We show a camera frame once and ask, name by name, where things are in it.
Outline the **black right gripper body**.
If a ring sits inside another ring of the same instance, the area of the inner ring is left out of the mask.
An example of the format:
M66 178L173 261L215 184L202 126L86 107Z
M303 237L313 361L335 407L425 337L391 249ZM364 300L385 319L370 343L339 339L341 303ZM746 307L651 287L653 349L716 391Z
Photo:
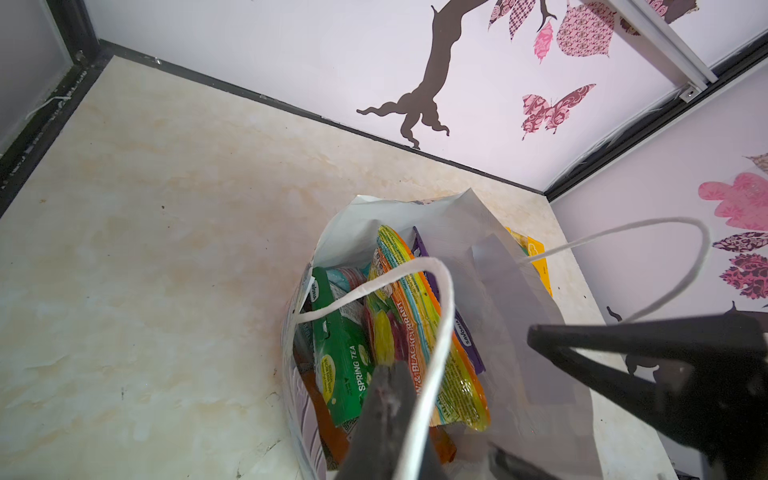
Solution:
M767 476L767 316L534 325L529 347L728 479Z

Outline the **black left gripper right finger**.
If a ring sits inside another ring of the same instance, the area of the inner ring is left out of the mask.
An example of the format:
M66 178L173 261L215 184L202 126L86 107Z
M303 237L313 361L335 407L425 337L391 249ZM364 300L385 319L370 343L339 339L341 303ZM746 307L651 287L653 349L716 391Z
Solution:
M449 435L442 427L431 427L419 472L420 480L445 480L443 465L449 462Z

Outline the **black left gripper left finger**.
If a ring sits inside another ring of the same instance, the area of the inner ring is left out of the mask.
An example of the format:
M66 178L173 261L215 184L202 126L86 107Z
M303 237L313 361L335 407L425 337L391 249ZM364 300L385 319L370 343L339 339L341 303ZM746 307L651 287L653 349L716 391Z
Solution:
M414 386L405 362L375 368L338 479L393 478L414 408Z

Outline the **orange chips bag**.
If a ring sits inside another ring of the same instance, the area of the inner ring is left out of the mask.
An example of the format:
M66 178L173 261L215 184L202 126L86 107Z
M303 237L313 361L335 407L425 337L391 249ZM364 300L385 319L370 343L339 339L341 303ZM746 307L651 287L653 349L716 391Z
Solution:
M349 427L336 427L323 401L322 394L315 383L313 368L301 368L300 374L315 409L319 437L329 469L337 470L347 455L352 431L356 426L357 420L353 419ZM452 462L455 459L457 448L445 429L441 426L431 427L429 436L438 453L440 462L442 464Z

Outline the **green white snack bag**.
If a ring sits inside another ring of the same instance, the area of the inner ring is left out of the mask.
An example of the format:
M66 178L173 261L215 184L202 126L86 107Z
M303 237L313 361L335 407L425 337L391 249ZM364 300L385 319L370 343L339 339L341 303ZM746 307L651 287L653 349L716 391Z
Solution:
M327 269L312 270L312 311L347 294L329 283ZM345 427L360 416L372 380L374 362L364 328L365 314L363 302L356 300L310 323L315 381L336 427Z

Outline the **floral paper bag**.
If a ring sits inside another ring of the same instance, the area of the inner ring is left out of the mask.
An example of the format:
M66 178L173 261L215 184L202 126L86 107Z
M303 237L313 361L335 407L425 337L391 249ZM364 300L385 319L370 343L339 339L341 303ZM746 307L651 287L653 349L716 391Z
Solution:
M482 432L449 426L458 449L444 468L450 478L489 478L490 444L562 479L674 477L649 427L527 345L530 326L560 325L563 315L522 249L474 192L416 202L359 196L327 224L310 266L368 265L383 225L407 242L423 238L428 254L446 265L485 365L479 379L490 426Z

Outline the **purple snack bag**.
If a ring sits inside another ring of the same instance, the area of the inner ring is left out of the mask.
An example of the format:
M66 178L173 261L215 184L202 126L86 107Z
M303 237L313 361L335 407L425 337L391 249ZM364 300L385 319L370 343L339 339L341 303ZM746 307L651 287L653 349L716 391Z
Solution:
M429 257L426 244L424 243L423 238L416 227L413 227L413 233L413 255L416 258ZM467 357L473 366L474 372L476 374L484 373L486 371L486 367L479 353L479 350L477 349L476 343L474 342L471 331L464 321L462 315L460 314L458 308L455 308L454 333L459 340L459 343L464 352L467 354Z

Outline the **orange snack bag with label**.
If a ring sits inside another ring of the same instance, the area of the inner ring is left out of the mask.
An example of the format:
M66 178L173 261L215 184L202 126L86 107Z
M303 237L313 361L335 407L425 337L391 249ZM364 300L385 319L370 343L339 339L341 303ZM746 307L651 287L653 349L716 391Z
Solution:
M369 343L375 363L404 362L416 392L422 390L437 340L441 306L426 273L407 275L365 297ZM453 336L430 425L463 423L476 431L491 423L483 386Z

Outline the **teal snack bag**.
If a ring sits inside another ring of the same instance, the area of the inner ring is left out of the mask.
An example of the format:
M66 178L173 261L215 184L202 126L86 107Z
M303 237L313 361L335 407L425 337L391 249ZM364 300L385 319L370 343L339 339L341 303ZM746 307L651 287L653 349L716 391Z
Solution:
M359 268L339 267L326 270L328 281L341 291L348 293L367 282L366 275Z

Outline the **yellow orange snack bag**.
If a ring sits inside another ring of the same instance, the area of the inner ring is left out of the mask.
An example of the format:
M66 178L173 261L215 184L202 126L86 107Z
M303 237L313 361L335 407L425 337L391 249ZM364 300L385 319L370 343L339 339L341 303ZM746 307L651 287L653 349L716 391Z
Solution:
M517 244L520 246L520 248L524 251L524 253L527 256L537 256L545 252L544 245L538 240L535 240L530 236L517 233L509 227L507 227L506 230L515 239ZM552 296L553 292L551 288L547 261L545 259L536 260L532 263L532 266L537 271L543 286L545 287L549 295Z

